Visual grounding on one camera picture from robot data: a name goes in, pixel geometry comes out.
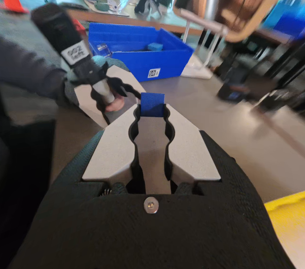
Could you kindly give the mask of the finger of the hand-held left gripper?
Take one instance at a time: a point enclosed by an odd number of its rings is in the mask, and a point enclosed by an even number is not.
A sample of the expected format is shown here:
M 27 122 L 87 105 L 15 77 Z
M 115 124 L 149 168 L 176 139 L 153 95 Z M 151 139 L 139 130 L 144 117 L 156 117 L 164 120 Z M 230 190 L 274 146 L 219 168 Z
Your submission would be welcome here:
M 110 89 L 122 97 L 133 94 L 141 100 L 141 94 L 146 92 L 131 72 L 115 65 L 107 69 L 106 78 Z
M 101 128 L 108 126 L 102 112 L 97 109 L 97 102 L 91 97 L 92 87 L 88 84 L 82 84 L 74 88 L 77 96 L 79 108 Z

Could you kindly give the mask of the dark blue foam cube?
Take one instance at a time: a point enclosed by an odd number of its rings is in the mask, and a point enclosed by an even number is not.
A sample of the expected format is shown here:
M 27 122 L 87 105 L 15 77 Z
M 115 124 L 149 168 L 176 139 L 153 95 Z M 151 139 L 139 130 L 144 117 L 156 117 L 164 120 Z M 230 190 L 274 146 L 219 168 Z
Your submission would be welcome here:
M 141 93 L 140 116 L 162 118 L 164 114 L 165 94 Z

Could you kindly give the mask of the person's left hand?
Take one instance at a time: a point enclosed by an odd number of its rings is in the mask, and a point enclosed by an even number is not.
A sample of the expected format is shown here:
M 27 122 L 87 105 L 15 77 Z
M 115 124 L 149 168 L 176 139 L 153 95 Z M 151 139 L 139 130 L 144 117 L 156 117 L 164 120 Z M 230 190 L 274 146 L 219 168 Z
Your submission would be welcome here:
M 109 103 L 105 107 L 105 113 L 113 112 L 113 111 L 119 111 L 124 107 L 124 97 L 116 94 L 115 99 L 113 102 Z

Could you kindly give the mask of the white mirror stand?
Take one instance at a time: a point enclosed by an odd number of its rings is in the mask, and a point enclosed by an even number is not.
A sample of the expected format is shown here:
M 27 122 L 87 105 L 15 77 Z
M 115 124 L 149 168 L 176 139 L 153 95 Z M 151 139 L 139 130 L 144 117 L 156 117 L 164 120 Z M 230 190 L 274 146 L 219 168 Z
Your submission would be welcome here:
M 178 10 L 180 17 L 186 19 L 186 28 L 182 38 L 183 43 L 186 43 L 191 23 L 195 23 L 206 30 L 210 30 L 215 34 L 216 38 L 214 39 L 208 50 L 208 54 L 206 56 L 205 61 L 202 62 L 199 57 L 192 54 L 188 63 L 186 64 L 185 68 L 181 73 L 181 77 L 208 80 L 212 77 L 212 72 L 208 69 L 208 65 L 213 56 L 216 44 L 219 39 L 222 39 L 227 36 L 229 29 L 225 25 L 216 21 L 202 19 L 188 10 L 182 8 L 179 8 Z

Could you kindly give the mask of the blue plastic bin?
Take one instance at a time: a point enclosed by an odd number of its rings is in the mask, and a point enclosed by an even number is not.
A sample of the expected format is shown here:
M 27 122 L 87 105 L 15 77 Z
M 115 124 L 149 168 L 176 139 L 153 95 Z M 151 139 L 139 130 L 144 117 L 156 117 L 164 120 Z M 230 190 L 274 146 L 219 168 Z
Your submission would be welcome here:
M 164 29 L 107 23 L 89 24 L 89 47 L 99 56 L 97 45 L 106 43 L 112 58 L 122 61 L 139 82 L 180 76 L 194 49 Z M 150 43 L 163 50 L 147 50 Z

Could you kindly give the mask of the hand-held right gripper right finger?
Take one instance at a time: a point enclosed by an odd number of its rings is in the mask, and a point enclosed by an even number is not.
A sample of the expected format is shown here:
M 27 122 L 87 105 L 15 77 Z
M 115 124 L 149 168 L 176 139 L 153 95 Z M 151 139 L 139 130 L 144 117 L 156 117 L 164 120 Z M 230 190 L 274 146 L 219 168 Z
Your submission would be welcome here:
M 164 160 L 166 179 L 177 186 L 221 180 L 199 128 L 169 104 L 164 105 L 163 118 L 168 138 Z

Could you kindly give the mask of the yellow plastic bin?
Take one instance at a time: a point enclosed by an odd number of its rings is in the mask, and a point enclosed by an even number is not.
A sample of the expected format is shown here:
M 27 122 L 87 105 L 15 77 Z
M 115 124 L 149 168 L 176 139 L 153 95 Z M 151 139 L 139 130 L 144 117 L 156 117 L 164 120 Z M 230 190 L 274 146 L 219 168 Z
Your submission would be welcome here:
M 305 268 L 305 191 L 264 204 L 276 235 L 297 269 Z

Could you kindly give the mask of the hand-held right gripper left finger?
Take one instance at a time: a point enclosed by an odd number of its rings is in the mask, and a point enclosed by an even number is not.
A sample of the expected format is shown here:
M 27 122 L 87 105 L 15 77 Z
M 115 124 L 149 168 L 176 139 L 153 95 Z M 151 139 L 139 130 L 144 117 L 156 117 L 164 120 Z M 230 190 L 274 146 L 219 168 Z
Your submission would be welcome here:
M 140 104 L 134 104 L 104 130 L 82 175 L 84 182 L 122 183 L 145 188 L 135 138 L 139 134 Z

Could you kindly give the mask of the clear acrylic cube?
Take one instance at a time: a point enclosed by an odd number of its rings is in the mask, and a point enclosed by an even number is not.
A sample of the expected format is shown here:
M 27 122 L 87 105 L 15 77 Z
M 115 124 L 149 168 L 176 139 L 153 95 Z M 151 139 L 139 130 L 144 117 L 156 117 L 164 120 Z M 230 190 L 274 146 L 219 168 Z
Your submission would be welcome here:
M 110 51 L 110 49 L 106 43 L 98 44 L 97 51 L 98 51 L 99 55 L 101 55 L 105 58 L 112 58 L 112 52 Z

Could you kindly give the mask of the black charger with display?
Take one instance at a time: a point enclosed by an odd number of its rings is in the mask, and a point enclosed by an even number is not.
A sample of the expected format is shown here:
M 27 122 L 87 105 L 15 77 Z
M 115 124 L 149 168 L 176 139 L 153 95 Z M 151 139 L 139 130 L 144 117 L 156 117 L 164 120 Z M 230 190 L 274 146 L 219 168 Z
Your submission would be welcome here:
M 250 89 L 245 85 L 248 70 L 242 67 L 231 68 L 222 75 L 223 85 L 217 93 L 217 98 L 224 102 L 239 103 L 246 99 Z

